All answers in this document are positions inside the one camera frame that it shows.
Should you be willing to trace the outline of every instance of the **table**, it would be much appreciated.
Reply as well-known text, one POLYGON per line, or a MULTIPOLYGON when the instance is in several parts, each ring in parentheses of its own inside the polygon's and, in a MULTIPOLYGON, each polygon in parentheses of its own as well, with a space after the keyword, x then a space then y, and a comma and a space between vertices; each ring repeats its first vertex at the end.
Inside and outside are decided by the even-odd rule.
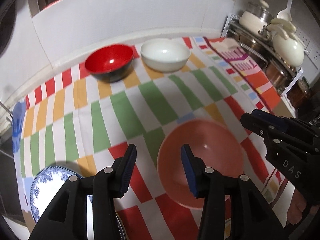
MULTIPOLYGON (((14 159, 20 204, 30 231, 35 225, 30 188, 41 169, 58 164, 92 176, 134 143, 138 154, 129 190, 115 202, 129 239, 196 239, 202 211, 172 201, 156 172, 164 137, 193 118, 214 119, 233 133, 243 149, 245 173, 266 200, 273 201, 284 177, 265 160, 262 138, 244 129, 239 119, 255 108, 272 111, 280 101, 274 88, 241 48, 237 53, 242 55, 232 60, 224 55, 230 48, 214 48, 223 45, 223 39, 175 40, 191 50, 187 64, 175 73, 148 68, 140 59, 142 44, 135 44, 133 71, 124 80, 99 81, 82 62, 48 80, 16 106, 20 110, 15 116, 20 116, 23 126, 14 136, 14 159), (251 61, 252 70, 239 70, 236 63, 245 60, 251 61)), ((226 207, 227 236, 229 202, 226 207)))

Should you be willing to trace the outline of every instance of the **bowl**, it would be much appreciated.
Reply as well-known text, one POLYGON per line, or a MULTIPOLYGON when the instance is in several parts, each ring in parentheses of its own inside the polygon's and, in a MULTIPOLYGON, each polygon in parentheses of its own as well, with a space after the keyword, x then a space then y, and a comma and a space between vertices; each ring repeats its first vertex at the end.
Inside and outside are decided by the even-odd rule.
POLYGON ((150 68, 160 72, 172 72, 182 68, 188 61, 190 50, 169 39, 153 39, 141 46, 141 58, 150 68))
POLYGON ((178 204, 201 209, 204 199, 196 199, 190 192, 182 166, 180 149, 183 144, 189 144, 193 154, 202 158, 206 166, 234 178, 243 174, 241 147, 228 129, 204 119, 185 122, 165 137, 157 159, 161 184, 178 204))
POLYGON ((107 82, 123 79, 129 72, 133 60, 133 50, 124 44, 113 44, 98 49, 85 61, 86 70, 107 82))

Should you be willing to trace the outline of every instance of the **pot handle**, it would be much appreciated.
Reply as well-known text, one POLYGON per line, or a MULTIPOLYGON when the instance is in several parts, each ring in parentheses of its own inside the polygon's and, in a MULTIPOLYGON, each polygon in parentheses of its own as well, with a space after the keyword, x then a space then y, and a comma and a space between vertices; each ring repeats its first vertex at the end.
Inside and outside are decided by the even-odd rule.
POLYGON ((249 46, 243 44, 242 42, 238 42, 238 43, 242 48, 246 49, 247 51, 250 51, 252 54, 256 55, 258 58, 260 58, 262 61, 264 61, 265 66, 268 65, 268 61, 260 53, 256 52, 254 49, 252 49, 249 46))
POLYGON ((284 20, 284 19, 280 19, 280 18, 274 18, 270 21, 271 24, 281 24, 283 25, 283 28, 286 31, 295 33, 297 31, 297 28, 290 22, 284 20))
POLYGON ((267 26, 267 29, 268 31, 276 31, 285 40, 289 39, 289 35, 287 34, 287 32, 283 28, 281 28, 279 25, 269 24, 267 26))

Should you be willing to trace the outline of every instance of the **plate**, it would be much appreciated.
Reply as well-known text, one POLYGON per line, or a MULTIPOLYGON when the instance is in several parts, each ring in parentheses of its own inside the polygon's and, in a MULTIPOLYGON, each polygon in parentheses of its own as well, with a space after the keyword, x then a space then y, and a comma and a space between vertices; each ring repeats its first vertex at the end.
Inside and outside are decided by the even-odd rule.
MULTIPOLYGON (((69 176, 74 174, 82 178, 80 174, 63 166, 48 166, 36 175, 30 190, 31 214, 36 223, 64 182, 69 178, 69 176)), ((118 214, 116 215, 121 239, 125 240, 126 237, 123 226, 118 214)), ((87 199, 87 235, 88 240, 94 239, 92 222, 92 196, 88 196, 87 199)))

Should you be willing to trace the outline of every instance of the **red bowl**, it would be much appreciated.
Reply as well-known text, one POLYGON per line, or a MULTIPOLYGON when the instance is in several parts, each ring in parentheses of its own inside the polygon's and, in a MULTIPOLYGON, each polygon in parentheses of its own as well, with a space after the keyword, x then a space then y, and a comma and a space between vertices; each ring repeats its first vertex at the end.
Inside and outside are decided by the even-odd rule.
POLYGON ((93 75, 102 75, 110 82, 124 77, 133 60, 133 50, 124 44, 114 44, 98 49, 85 61, 86 70, 93 75))

